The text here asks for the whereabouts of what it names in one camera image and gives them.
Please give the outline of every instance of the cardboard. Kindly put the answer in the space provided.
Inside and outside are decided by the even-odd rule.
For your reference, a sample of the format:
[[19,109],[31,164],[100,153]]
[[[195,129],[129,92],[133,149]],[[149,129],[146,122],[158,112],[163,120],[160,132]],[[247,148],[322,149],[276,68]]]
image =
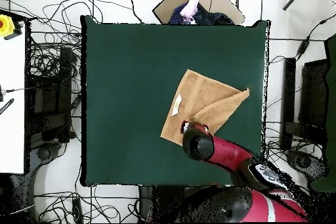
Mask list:
[[[161,22],[161,24],[168,24],[174,10],[178,6],[181,6],[188,1],[189,0],[163,0],[154,8],[153,13]],[[245,20],[242,12],[237,9],[237,7],[233,3],[231,3],[230,0],[199,0],[200,5],[207,11],[209,11],[210,2],[210,12],[224,13],[232,19],[235,25],[240,25]]]

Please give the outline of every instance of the brown towel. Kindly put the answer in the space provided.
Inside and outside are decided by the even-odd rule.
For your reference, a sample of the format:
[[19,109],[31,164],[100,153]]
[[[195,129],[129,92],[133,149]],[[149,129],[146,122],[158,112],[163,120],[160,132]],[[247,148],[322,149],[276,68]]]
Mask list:
[[178,85],[161,137],[182,146],[180,128],[184,120],[205,124],[215,134],[248,96],[248,89],[239,91],[187,70]]

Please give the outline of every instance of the dark fabric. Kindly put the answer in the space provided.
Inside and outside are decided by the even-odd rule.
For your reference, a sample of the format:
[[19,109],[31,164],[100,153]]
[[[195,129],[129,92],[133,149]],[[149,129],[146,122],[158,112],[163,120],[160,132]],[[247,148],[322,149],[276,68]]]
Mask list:
[[170,25],[189,25],[190,23],[188,21],[186,21],[181,15],[180,12],[182,11],[182,9],[187,5],[188,3],[185,3],[179,7],[177,7],[174,12],[173,15],[171,16],[171,19],[169,21]]
[[170,27],[97,24],[86,16],[81,22],[86,185],[231,183],[222,168],[192,160],[160,137],[187,69],[240,91],[249,88],[250,96],[216,136],[261,152],[267,21],[253,27]]
[[233,26],[234,22],[224,13],[208,13],[203,8],[198,8],[198,12],[193,16],[197,25],[220,25]]

